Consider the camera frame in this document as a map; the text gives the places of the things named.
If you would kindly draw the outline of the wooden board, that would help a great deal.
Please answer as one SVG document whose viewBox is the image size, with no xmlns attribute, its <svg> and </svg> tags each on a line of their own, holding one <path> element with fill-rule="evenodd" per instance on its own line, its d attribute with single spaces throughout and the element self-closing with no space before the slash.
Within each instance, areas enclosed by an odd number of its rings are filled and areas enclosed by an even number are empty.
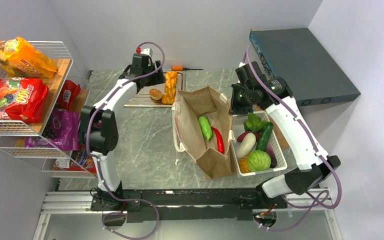
<svg viewBox="0 0 384 240">
<path fill-rule="evenodd" d="M 267 116 L 268 116 L 269 121 L 273 123 L 273 130 L 274 130 L 274 133 L 276 135 L 279 146 L 282 149 L 290 148 L 290 145 L 288 144 L 287 140 L 285 139 L 284 135 L 282 134 L 279 126 L 275 123 L 273 118 L 271 116 L 269 116 L 269 114 L 267 114 Z"/>
</svg>

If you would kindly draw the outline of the purple eggplant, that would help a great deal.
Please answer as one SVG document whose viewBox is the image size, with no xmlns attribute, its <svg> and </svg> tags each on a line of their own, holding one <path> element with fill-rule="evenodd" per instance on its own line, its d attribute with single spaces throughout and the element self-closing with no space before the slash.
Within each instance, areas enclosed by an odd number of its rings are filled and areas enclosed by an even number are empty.
<svg viewBox="0 0 384 240">
<path fill-rule="evenodd" d="M 269 155 L 270 160 L 271 160 L 270 168 L 272 168 L 272 169 L 276 168 L 278 161 L 277 161 L 275 152 L 273 150 L 273 147 L 271 145 L 268 145 L 265 152 Z"/>
</svg>

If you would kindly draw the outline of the orange ginger root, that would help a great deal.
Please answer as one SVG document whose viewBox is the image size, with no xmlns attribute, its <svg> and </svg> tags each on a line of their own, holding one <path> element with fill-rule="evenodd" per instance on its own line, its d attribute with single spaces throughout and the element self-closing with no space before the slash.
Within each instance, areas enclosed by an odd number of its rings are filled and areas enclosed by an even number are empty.
<svg viewBox="0 0 384 240">
<path fill-rule="evenodd" d="M 239 171 L 240 171 L 242 174 L 246 174 L 246 173 L 250 173 L 250 172 L 251 172 L 251 171 L 249 170 L 249 168 L 248 168 L 248 158 L 247 158 L 247 157 L 241 158 L 241 159 L 238 161 L 238 166 L 239 166 Z"/>
</svg>

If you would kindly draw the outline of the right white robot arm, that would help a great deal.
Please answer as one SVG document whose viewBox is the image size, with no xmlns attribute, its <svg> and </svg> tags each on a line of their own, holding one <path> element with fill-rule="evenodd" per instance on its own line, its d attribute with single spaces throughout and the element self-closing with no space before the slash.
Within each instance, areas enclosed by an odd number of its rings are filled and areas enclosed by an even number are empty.
<svg viewBox="0 0 384 240">
<path fill-rule="evenodd" d="M 294 193 L 302 195 L 311 187 L 333 175 L 342 192 L 341 183 L 335 170 L 341 165 L 336 155 L 329 155 L 308 128 L 292 90 L 281 77 L 267 80 L 256 71 L 258 64 L 240 62 L 235 70 L 238 83 L 232 85 L 232 98 L 229 114 L 244 116 L 253 112 L 257 104 L 273 119 L 289 144 L 295 157 L 297 168 L 281 176 L 261 183 L 255 194 L 256 203 L 269 207 L 275 197 Z"/>
</svg>

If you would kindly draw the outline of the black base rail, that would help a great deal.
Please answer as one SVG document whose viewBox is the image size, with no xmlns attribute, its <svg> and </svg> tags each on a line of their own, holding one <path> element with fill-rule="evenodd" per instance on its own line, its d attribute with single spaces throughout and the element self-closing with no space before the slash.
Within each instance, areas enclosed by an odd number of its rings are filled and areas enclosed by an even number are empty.
<svg viewBox="0 0 384 240">
<path fill-rule="evenodd" d="M 124 189 L 117 199 L 103 190 L 90 190 L 93 212 L 125 212 L 127 223 L 169 220 L 236 219 L 251 221 L 259 212 L 286 209 L 281 196 L 268 198 L 246 188 Z"/>
</svg>

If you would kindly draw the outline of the green bumpy cucumber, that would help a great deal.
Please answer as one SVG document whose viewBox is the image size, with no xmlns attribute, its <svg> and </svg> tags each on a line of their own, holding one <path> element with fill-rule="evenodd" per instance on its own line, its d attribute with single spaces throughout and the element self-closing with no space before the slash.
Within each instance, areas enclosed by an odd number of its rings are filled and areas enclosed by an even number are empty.
<svg viewBox="0 0 384 240">
<path fill-rule="evenodd" d="M 210 141 L 213 137 L 213 130 L 209 119 L 206 116 L 202 115 L 198 118 L 198 122 L 204 138 L 207 141 Z"/>
</svg>

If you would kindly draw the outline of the burlap grocery bag pink print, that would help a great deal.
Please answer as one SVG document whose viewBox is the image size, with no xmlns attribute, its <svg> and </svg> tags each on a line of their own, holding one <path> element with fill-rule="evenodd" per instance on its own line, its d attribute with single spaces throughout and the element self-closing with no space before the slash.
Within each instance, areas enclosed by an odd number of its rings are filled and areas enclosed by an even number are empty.
<svg viewBox="0 0 384 240">
<path fill-rule="evenodd" d="M 207 179 L 233 175 L 233 127 L 230 100 L 210 86 L 180 90 L 172 105 L 173 141 L 188 153 Z"/>
</svg>

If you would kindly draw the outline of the blue grey network switch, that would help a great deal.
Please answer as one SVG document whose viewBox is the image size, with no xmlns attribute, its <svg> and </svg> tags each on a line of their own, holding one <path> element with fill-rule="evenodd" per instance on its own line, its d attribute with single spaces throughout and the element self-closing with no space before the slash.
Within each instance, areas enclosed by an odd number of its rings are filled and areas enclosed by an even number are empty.
<svg viewBox="0 0 384 240">
<path fill-rule="evenodd" d="M 250 31 L 267 77 L 282 77 L 299 106 L 353 102 L 360 91 L 308 28 Z"/>
</svg>

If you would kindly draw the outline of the round brown bun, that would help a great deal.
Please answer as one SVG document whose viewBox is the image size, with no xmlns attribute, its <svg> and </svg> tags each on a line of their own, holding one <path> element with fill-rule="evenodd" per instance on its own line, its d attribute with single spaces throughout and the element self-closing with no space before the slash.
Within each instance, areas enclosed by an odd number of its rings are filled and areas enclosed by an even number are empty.
<svg viewBox="0 0 384 240">
<path fill-rule="evenodd" d="M 149 96 L 153 101 L 160 101 L 163 97 L 163 93 L 157 88 L 152 88 L 149 90 Z"/>
</svg>

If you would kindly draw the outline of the small red snack bag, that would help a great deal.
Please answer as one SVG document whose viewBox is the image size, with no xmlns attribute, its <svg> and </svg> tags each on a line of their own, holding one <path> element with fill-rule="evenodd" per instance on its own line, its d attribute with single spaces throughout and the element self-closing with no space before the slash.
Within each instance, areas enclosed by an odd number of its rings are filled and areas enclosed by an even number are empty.
<svg viewBox="0 0 384 240">
<path fill-rule="evenodd" d="M 67 79 L 58 95 L 56 105 L 63 110 L 70 111 L 74 99 L 80 94 L 81 87 L 79 84 Z"/>
</svg>

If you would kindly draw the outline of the white eggplant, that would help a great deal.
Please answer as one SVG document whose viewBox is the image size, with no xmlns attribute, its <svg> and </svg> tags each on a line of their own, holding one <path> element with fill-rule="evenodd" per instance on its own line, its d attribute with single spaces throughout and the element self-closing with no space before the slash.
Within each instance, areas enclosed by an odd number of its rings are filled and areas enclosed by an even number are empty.
<svg viewBox="0 0 384 240">
<path fill-rule="evenodd" d="M 242 159 L 247 156 L 256 144 L 257 139 L 254 133 L 248 133 L 242 140 L 242 142 L 235 149 L 235 155 L 237 159 Z"/>
</svg>

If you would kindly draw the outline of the red chili pepper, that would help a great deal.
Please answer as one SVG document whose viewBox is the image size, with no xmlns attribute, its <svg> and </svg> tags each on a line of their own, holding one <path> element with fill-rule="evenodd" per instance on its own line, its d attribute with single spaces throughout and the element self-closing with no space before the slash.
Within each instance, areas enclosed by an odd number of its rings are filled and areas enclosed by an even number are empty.
<svg viewBox="0 0 384 240">
<path fill-rule="evenodd" d="M 225 146 L 224 146 L 224 141 L 222 138 L 222 135 L 218 129 L 215 127 L 211 127 L 212 131 L 215 134 L 216 137 L 216 143 L 217 143 L 217 150 L 219 153 L 224 154 L 225 153 Z"/>
</svg>

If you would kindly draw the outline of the red candy bag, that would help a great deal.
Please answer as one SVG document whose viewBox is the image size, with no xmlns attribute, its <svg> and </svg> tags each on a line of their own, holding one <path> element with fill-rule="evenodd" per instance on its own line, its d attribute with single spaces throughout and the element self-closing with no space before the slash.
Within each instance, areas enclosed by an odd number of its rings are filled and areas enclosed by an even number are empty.
<svg viewBox="0 0 384 240">
<path fill-rule="evenodd" d="M 0 78 L 0 120 L 41 122 L 48 93 L 39 78 Z"/>
</svg>

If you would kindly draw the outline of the orange snack bag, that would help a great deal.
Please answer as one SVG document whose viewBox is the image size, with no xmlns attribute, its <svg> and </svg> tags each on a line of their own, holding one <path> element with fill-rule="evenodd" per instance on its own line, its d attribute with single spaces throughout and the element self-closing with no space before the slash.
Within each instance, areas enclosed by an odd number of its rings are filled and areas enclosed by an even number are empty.
<svg viewBox="0 0 384 240">
<path fill-rule="evenodd" d="M 51 79 L 55 62 L 24 38 L 0 41 L 0 66 L 10 76 Z"/>
</svg>

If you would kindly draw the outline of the magenta sweet potato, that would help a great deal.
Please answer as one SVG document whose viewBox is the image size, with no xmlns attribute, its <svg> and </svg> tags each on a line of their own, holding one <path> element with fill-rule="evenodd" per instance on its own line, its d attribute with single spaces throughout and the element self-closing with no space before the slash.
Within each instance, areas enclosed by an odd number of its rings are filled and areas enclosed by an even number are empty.
<svg viewBox="0 0 384 240">
<path fill-rule="evenodd" d="M 239 143 L 242 143 L 243 142 L 243 140 L 244 140 L 244 138 L 248 135 L 248 134 L 250 134 L 251 133 L 251 131 L 245 131 L 245 132 L 243 132 L 240 136 L 238 136 L 237 137 L 237 142 L 239 142 Z"/>
</svg>

